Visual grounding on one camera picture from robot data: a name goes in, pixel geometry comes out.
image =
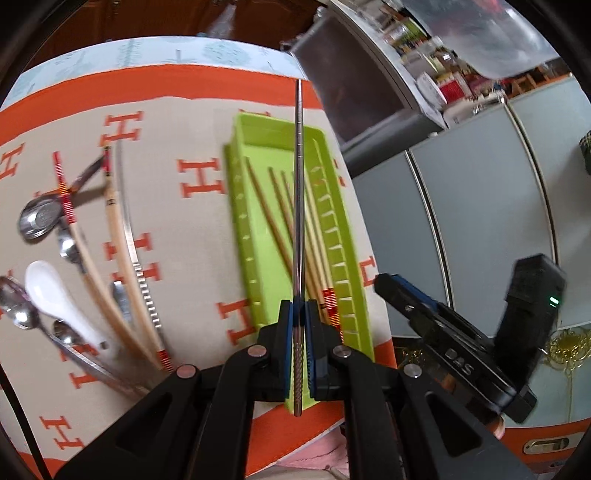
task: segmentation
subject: refrigerator door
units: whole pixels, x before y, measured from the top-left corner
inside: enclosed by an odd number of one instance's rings
[[[439,224],[454,307],[492,336],[515,260],[553,257],[548,214],[522,136],[507,108],[497,106],[411,153]]]
[[[591,103],[574,77],[511,101],[540,166],[567,274],[560,328],[591,321],[591,176],[579,140],[591,129]]]
[[[425,201],[406,152],[353,179],[380,273],[399,274],[445,302],[440,259]],[[417,337],[408,320],[388,306],[393,336]]]

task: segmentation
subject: metal handle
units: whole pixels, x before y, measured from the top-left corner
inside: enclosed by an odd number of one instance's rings
[[[131,397],[134,399],[143,397],[144,395],[148,394],[149,390],[141,385],[134,385],[134,384],[126,384],[121,379],[114,376],[111,372],[106,370],[101,365],[93,362],[88,357],[82,355],[80,352],[76,351],[70,345],[65,342],[62,342],[58,337],[53,335],[49,332],[43,324],[39,325],[40,330],[43,334],[51,340],[56,347],[70,360],[72,360],[76,365],[78,365],[85,373],[92,375],[97,380],[103,382],[104,384],[108,385],[109,387],[117,390],[118,392],[122,393],[126,397]]]

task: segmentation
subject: stainless steel chopstick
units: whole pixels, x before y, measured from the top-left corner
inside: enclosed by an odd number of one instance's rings
[[[295,155],[294,155],[294,238],[293,238],[293,342],[294,342],[294,415],[301,416],[304,381],[304,325],[301,324],[304,308],[304,110],[301,79],[295,82]]]

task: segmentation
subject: wooden cabinet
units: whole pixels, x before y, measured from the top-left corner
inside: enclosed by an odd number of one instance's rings
[[[104,0],[86,2],[45,42],[29,63],[29,67],[78,48],[103,42],[105,10]]]
[[[89,0],[42,46],[29,67],[108,40],[197,35],[228,0]],[[312,25],[316,0],[238,0],[232,39],[279,48]]]
[[[158,35],[195,35],[207,0],[113,0],[107,8],[109,40]]]
[[[279,48],[312,25],[319,4],[312,0],[238,0],[232,38]]]

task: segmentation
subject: screw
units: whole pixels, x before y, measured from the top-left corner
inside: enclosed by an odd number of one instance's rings
[[[337,345],[333,348],[333,353],[338,357],[347,358],[348,356],[351,356],[353,352],[351,351],[351,348],[349,348],[348,346]]]
[[[259,344],[256,345],[252,345],[249,349],[248,349],[248,355],[250,356],[254,356],[256,358],[260,358],[262,356],[265,356],[267,353],[267,349]]]
[[[417,364],[404,365],[404,373],[411,378],[418,378],[423,373],[423,370]]]
[[[197,373],[197,369],[193,365],[184,364],[177,368],[177,377],[187,379],[193,378]]]

